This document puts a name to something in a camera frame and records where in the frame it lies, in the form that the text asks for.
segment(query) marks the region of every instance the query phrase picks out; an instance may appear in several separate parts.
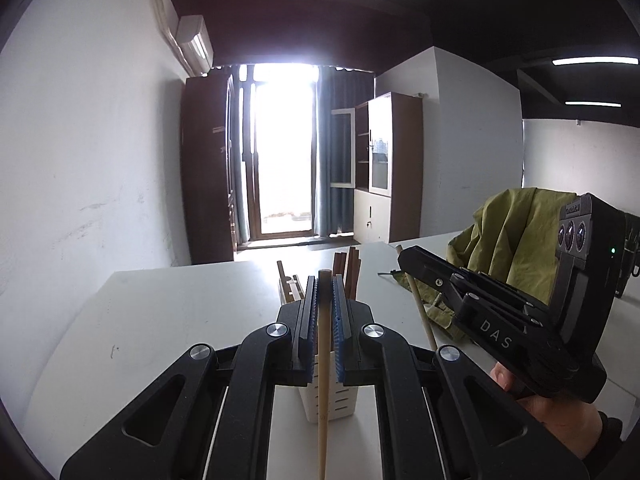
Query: curtain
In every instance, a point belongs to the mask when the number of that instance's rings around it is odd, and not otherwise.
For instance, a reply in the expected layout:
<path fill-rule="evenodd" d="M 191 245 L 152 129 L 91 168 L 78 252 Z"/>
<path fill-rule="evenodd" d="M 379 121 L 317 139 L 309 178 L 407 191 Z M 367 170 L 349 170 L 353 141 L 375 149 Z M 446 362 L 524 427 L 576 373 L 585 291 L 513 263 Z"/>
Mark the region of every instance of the curtain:
<path fill-rule="evenodd" d="M 370 72 L 320 67 L 316 150 L 316 232 L 321 236 L 353 231 L 353 189 L 330 187 L 351 171 L 351 137 L 331 110 L 354 108 L 373 99 Z"/>

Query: dark brown cabinet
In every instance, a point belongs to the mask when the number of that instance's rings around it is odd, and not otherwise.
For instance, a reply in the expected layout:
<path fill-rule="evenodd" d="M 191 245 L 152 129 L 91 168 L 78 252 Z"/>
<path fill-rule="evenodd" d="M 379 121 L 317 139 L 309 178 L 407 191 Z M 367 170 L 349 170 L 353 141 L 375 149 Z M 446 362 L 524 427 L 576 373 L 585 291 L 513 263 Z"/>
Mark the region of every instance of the dark brown cabinet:
<path fill-rule="evenodd" d="M 234 197 L 229 157 L 229 74 L 186 81 L 182 96 L 180 174 L 191 263 L 234 259 Z"/>

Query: table surface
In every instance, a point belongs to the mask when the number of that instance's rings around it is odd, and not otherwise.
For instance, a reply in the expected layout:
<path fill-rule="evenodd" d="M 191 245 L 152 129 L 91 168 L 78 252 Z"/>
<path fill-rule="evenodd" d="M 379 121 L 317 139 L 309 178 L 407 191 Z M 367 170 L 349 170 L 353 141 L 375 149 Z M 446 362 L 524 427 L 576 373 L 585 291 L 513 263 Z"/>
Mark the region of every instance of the table surface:
<path fill-rule="evenodd" d="M 447 242 L 455 235 L 402 244 L 420 245 L 444 256 Z M 345 248 L 284 258 L 285 272 L 301 277 L 317 274 L 319 269 L 332 267 L 333 254 L 340 250 Z M 377 275 L 398 268 L 394 247 L 379 242 L 361 245 L 359 250 L 362 267 L 357 299 L 370 306 L 376 322 L 401 333 L 410 344 L 428 348 L 412 295 L 391 276 Z M 249 332 L 274 321 L 279 308 L 275 262 L 114 273 L 87 301 L 38 380 L 22 428 L 25 441 L 58 477 L 66 460 L 186 349 L 199 342 L 213 348 L 239 344 Z M 618 310 L 612 310 L 610 324 L 622 330 L 621 314 L 626 310 Z M 606 337 L 612 332 L 605 332 L 600 347 L 616 346 L 612 336 Z M 448 342 L 439 330 L 435 335 L 438 344 Z M 638 345 L 637 337 L 636 341 L 625 340 L 627 350 Z M 485 371 L 495 362 L 471 343 L 461 348 Z M 604 354 L 609 375 L 615 368 L 620 381 L 629 381 L 626 369 L 631 364 L 615 360 L 612 351 Z M 616 388 L 607 383 L 601 395 L 605 406 L 596 405 L 624 420 L 635 399 Z M 382 478 L 375 406 L 372 387 L 361 387 L 355 414 L 329 424 L 327 478 Z M 317 471 L 317 426 L 306 421 L 297 389 L 278 386 L 268 478 L 314 478 Z"/>

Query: ceiling light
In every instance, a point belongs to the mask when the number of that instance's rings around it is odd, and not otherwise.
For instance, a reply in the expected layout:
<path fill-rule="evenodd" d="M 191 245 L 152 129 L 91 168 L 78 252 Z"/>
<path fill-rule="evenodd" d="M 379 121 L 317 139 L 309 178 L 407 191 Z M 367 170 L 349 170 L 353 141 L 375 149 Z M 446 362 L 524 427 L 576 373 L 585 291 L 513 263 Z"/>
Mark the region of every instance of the ceiling light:
<path fill-rule="evenodd" d="M 585 106 L 613 106 L 614 108 L 621 108 L 620 103 L 597 103 L 594 101 L 567 101 L 566 105 L 585 105 Z"/>
<path fill-rule="evenodd" d="M 569 57 L 567 59 L 555 59 L 554 65 L 573 65 L 578 63 L 625 63 L 628 65 L 637 65 L 637 57 L 619 57 L 619 56 L 592 56 L 592 57 Z"/>

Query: glass cabinet door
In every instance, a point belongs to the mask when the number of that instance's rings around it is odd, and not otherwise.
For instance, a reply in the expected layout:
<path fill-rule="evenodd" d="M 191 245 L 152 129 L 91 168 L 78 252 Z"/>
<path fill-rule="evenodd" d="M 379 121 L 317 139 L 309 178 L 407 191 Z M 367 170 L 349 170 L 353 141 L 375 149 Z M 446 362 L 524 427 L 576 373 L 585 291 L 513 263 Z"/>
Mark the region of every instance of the glass cabinet door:
<path fill-rule="evenodd" d="M 369 101 L 369 191 L 391 196 L 391 94 Z"/>

